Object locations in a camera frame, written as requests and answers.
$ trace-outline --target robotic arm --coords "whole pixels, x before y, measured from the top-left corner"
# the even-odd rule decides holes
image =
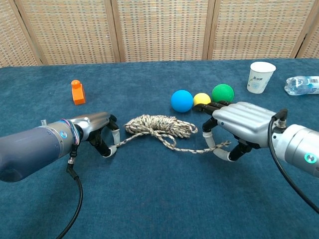
[[[203,137],[209,147],[215,146],[212,129],[217,125],[238,140],[238,145],[230,152],[221,148],[214,150],[219,158],[236,161],[253,148],[269,147],[268,126],[275,112],[247,102],[225,101],[198,104],[193,109],[211,115],[203,124]],[[286,127],[286,120],[279,119],[272,126],[271,140],[279,159],[319,177],[319,132],[296,124]]]
[[[101,112],[62,119],[24,132],[0,138],[0,180],[16,182],[70,153],[74,164],[80,142],[88,141],[103,157],[110,157],[116,147],[108,147],[101,138],[104,127],[112,131],[114,144],[120,142],[116,118]]]

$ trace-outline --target table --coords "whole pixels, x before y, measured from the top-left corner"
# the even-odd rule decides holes
[[[289,96],[291,76],[319,76],[319,59],[258,59],[276,65],[264,93],[246,89],[256,60],[140,62],[0,69],[0,135],[28,130],[61,118],[107,111],[123,125],[143,114],[175,116],[199,132],[177,139],[177,147],[203,149],[205,113],[177,113],[170,97],[185,89],[193,96],[226,83],[234,102],[272,111],[288,108],[288,124],[319,130],[319,95]],[[83,83],[87,103],[74,105],[71,81]],[[233,135],[215,128],[216,143]],[[109,131],[103,133],[112,144]],[[16,183],[0,182],[0,235],[6,239],[55,238],[67,225],[78,200],[76,183],[65,172],[68,156]],[[317,178],[283,163],[295,183],[319,205]],[[212,153],[166,148],[141,136],[102,158],[88,143],[74,166],[84,190],[82,210],[65,238],[317,238],[317,214],[294,192],[275,166],[269,149],[253,149],[236,162]]]

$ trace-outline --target green ball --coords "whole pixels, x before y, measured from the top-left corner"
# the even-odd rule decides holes
[[[227,84],[220,84],[214,87],[211,92],[211,98],[214,102],[233,101],[235,96],[233,88]]]

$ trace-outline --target blue ball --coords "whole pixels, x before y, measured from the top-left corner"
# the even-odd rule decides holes
[[[193,106],[193,96],[185,90],[176,91],[170,99],[172,108],[180,113],[189,111]]]

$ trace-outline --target coiled rope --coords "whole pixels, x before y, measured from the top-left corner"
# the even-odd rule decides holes
[[[127,132],[133,134],[132,137],[123,140],[122,142],[116,144],[116,147],[120,147],[123,144],[131,141],[133,138],[139,137],[141,135],[150,134],[158,138],[167,148],[182,152],[191,153],[207,153],[215,150],[216,148],[221,148],[230,144],[229,141],[225,141],[216,145],[213,148],[205,148],[201,150],[177,148],[175,137],[189,138],[192,133],[197,133],[197,127],[192,123],[181,121],[176,119],[176,117],[168,116],[150,116],[142,115],[135,119],[130,120],[124,125]],[[172,143],[168,142],[164,138],[168,137],[172,140]]]

